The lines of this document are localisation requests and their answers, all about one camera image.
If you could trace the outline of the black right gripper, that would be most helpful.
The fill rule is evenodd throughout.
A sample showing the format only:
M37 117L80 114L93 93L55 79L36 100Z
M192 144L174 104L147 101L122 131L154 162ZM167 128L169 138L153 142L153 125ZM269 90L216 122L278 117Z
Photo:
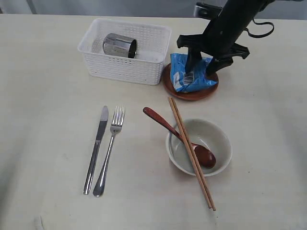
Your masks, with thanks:
M236 43L245 26L235 23L218 23L211 21L202 34L180 35L177 46L188 48L185 72L190 73L202 60L201 53L213 58L206 67L206 75L211 76L217 71L233 64L234 56L245 59L249 49Z

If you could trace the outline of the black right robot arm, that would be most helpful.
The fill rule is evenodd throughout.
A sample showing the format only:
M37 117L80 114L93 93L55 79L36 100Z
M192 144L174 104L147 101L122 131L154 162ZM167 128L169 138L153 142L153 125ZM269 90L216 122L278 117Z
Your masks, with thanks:
M258 12L263 11L270 0L229 0L223 7L198 2L194 16L209 20L201 34L180 35L177 46L188 48L185 72L190 73L201 61L202 53L212 56L206 67L206 74L211 76L220 69L233 64L233 57L245 59L249 49L236 43L239 36Z

